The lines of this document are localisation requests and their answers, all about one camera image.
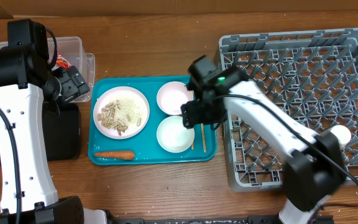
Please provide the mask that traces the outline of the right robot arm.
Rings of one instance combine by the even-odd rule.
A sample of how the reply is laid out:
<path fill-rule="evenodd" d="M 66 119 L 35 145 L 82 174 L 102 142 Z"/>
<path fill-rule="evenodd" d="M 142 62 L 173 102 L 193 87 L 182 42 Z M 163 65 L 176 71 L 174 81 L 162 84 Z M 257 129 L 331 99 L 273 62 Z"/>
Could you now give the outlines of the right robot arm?
<path fill-rule="evenodd" d="M 282 111 L 239 67 L 220 70 L 207 56 L 189 67 L 186 87 L 195 99 L 181 106 L 184 127 L 219 124 L 236 115 L 273 147 L 284 165 L 285 206 L 280 223 L 310 223 L 344 183 L 342 149 L 351 132 L 335 125 L 323 133 L 307 128 Z"/>

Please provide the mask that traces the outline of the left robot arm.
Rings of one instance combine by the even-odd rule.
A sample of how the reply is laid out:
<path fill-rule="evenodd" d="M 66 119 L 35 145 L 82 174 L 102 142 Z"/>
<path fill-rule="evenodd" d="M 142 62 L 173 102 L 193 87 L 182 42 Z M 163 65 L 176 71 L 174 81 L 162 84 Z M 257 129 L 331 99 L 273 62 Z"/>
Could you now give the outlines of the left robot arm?
<path fill-rule="evenodd" d="M 44 103 L 58 112 L 90 88 L 74 66 L 57 66 L 53 32 L 30 19 L 7 25 L 0 49 L 0 223 L 113 223 L 108 210 L 91 210 L 77 196 L 60 198 L 47 163 Z"/>

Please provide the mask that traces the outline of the white cup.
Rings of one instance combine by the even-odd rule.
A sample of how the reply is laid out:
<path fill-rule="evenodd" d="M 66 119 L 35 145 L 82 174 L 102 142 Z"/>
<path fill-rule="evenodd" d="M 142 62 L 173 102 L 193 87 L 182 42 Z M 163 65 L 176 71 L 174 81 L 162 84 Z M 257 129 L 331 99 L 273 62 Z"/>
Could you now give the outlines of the white cup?
<path fill-rule="evenodd" d="M 351 141 L 351 132 L 350 130 L 343 125 L 335 125 L 321 133 L 322 136 L 327 134 L 333 134 L 338 140 L 339 148 L 344 149 L 346 145 Z"/>

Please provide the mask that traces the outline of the light green bowl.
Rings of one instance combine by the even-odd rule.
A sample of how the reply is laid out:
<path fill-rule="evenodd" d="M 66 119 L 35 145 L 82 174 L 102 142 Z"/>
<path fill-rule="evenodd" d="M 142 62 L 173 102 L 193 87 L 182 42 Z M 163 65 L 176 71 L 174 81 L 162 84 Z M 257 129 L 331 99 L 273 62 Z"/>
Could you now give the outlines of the light green bowl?
<path fill-rule="evenodd" d="M 167 152 L 184 152 L 191 147 L 194 139 L 195 130 L 184 127 L 181 116 L 169 116 L 157 128 L 157 142 Z"/>

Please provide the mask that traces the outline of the red snack wrapper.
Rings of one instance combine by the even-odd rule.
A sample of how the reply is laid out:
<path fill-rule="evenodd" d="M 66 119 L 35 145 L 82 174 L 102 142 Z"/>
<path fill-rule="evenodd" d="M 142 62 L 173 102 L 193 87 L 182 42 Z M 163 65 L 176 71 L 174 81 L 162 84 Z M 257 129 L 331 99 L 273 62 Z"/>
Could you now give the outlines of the red snack wrapper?
<path fill-rule="evenodd" d="M 59 53 L 57 53 L 57 61 L 55 65 L 57 67 L 63 67 L 64 69 L 68 69 L 72 66 L 72 64 Z"/>

